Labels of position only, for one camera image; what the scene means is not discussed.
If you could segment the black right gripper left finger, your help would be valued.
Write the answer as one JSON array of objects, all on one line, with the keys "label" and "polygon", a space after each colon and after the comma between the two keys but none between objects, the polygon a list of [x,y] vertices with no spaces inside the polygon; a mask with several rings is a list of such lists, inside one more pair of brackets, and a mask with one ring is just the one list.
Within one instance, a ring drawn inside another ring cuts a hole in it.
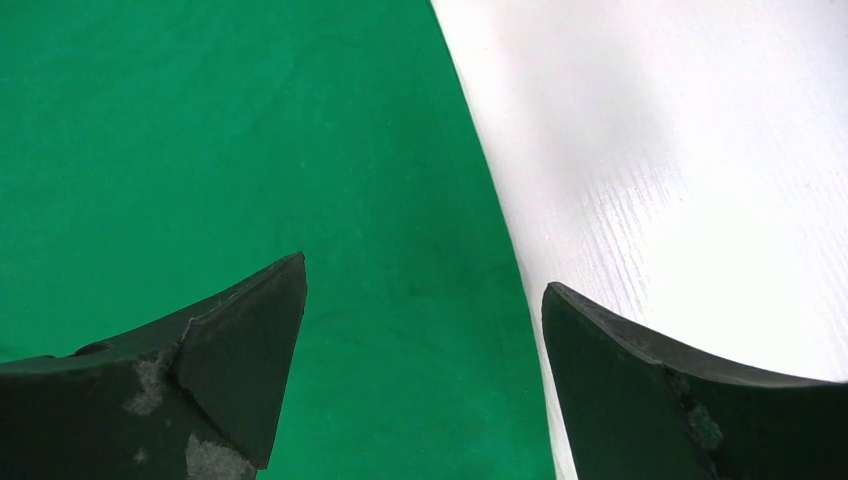
[{"label": "black right gripper left finger", "polygon": [[69,356],[1,366],[5,479],[253,479],[270,462],[305,258]]}]

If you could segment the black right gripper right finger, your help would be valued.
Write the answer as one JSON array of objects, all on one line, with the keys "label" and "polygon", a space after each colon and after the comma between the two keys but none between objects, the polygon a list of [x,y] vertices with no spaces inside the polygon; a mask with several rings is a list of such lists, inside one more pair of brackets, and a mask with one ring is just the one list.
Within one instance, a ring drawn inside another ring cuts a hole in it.
[{"label": "black right gripper right finger", "polygon": [[582,479],[843,479],[847,387],[731,361],[549,284],[542,329]]}]

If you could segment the green t-shirt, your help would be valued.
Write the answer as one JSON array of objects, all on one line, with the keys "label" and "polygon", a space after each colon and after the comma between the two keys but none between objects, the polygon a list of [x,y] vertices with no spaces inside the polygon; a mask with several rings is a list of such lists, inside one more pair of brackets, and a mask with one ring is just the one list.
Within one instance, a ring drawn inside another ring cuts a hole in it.
[{"label": "green t-shirt", "polygon": [[514,253],[426,1],[5,1],[1,356],[302,252],[268,479],[550,479]]}]

